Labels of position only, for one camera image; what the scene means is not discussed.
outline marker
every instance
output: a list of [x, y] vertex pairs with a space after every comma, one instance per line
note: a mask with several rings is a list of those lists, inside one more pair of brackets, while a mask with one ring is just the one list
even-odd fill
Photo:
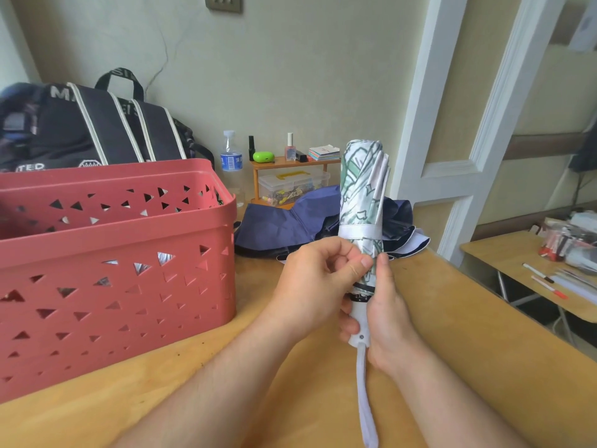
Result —
[[552, 288], [551, 286], [549, 286], [547, 283], [542, 282], [539, 278], [535, 277], [535, 275], [531, 275], [531, 278], [533, 278], [533, 280], [537, 281], [537, 283], [539, 283], [541, 286], [543, 286], [545, 289], [550, 290], [551, 292], [553, 292], [554, 294], [556, 294], [560, 299], [563, 299], [565, 301], [568, 300], [568, 296], [566, 294], [564, 294], [561, 291], [558, 291], [556, 288]]
[[526, 267], [527, 269], [529, 269], [531, 272], [533, 272], [535, 275], [539, 275], [541, 278], [543, 278], [545, 281], [547, 281], [548, 283], [555, 283], [555, 281], [551, 278], [549, 278], [547, 275], [545, 275], [544, 273], [539, 272], [537, 269], [535, 269], [534, 267], [531, 267], [530, 265], [528, 265], [527, 263], [522, 263], [522, 267]]

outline umbrella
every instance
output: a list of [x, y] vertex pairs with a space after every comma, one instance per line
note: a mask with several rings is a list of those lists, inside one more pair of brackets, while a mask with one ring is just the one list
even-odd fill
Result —
[[[339, 236], [350, 240], [372, 258], [383, 251], [382, 199], [389, 175], [388, 156], [380, 142], [352, 140], [342, 157], [340, 174]], [[354, 283], [350, 298], [350, 313], [361, 324], [361, 331], [350, 337], [357, 348], [356, 383], [363, 442], [367, 448], [377, 448], [379, 442], [365, 389], [365, 352], [369, 346], [367, 302], [375, 292], [375, 264]]]

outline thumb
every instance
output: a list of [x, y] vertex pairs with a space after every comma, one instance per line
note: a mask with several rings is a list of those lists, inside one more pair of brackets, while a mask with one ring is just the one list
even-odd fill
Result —
[[377, 301], [394, 298], [396, 295], [396, 282], [394, 272], [390, 268], [390, 258], [387, 253], [380, 253], [376, 262], [376, 284], [374, 298]]
[[340, 270], [332, 274], [332, 280], [344, 292], [350, 290], [353, 283], [359, 281], [373, 267], [373, 259], [368, 254], [361, 254], [350, 259]]

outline forearm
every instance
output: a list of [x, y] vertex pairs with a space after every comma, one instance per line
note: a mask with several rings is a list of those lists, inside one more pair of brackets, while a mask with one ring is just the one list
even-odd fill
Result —
[[294, 342], [265, 311], [115, 447], [238, 445]]
[[528, 444], [418, 339], [392, 377], [430, 448], [523, 448]]

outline umbrella handle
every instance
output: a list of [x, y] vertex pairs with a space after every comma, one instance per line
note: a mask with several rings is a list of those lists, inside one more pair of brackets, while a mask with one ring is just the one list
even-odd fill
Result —
[[369, 324], [367, 323], [367, 302], [353, 301], [350, 316], [359, 321], [361, 331], [355, 335], [351, 335], [348, 344], [355, 348], [358, 347], [359, 343], [364, 343], [365, 346], [369, 347], [371, 338], [369, 337]]

